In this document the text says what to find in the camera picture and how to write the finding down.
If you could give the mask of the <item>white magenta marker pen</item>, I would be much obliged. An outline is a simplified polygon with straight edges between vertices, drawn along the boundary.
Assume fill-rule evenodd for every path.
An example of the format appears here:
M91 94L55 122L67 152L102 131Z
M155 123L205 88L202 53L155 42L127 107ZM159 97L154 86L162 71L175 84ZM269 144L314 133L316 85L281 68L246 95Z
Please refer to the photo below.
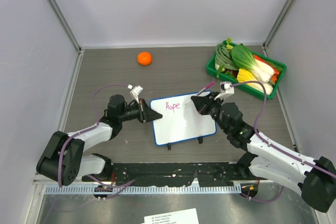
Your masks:
M208 88L212 87L214 84L215 84L214 81L210 82L210 83L209 83L208 85L206 85L203 89L201 89L201 90L196 94L196 96L201 95L204 91L206 91Z

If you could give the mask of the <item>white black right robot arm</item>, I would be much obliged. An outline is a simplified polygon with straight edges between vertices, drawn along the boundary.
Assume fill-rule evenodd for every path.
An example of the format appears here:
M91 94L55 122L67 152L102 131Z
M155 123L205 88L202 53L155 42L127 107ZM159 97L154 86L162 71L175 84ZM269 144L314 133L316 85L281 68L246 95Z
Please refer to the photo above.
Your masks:
M238 161L242 179L252 176L272 180L291 189L319 212L328 212L335 201L335 166L321 156L315 159L271 140L243 120L238 106L217 98L217 92L192 96L200 115L209 115L236 148L245 151Z

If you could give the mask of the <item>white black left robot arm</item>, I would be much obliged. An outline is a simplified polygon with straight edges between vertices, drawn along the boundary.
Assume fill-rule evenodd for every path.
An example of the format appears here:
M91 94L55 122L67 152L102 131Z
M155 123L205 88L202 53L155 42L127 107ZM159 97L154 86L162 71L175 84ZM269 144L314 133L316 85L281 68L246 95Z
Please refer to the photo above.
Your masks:
M113 173L111 159L97 153L89 156L83 153L115 138L125 121L147 123L162 117L143 99L126 103L124 96L113 95L98 124L72 133L54 132L37 162L36 172L57 182L59 187L69 186L77 177L85 181L110 180Z

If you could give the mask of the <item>blue framed whiteboard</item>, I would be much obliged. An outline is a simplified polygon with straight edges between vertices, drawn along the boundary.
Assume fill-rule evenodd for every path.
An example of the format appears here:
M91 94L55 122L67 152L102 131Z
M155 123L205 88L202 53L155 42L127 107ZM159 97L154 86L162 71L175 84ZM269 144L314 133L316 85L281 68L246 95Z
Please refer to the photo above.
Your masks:
M162 118L152 122L157 146L214 135L216 124L209 115L200 115L191 101L196 93L153 99L150 108Z

